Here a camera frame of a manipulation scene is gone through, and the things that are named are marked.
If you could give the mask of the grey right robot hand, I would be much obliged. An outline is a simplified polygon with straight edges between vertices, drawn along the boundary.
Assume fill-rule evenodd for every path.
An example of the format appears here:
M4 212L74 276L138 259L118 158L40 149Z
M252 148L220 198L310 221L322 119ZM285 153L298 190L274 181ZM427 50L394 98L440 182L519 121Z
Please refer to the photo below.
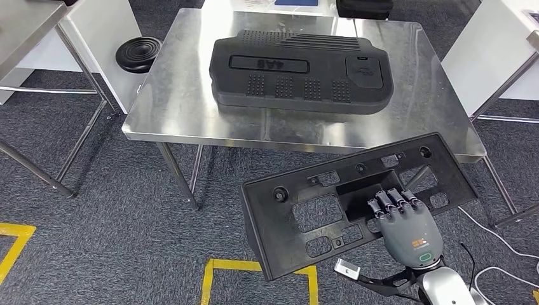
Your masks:
M367 204L388 253L402 265L426 269L441 260L443 240L428 207L411 191L376 192Z

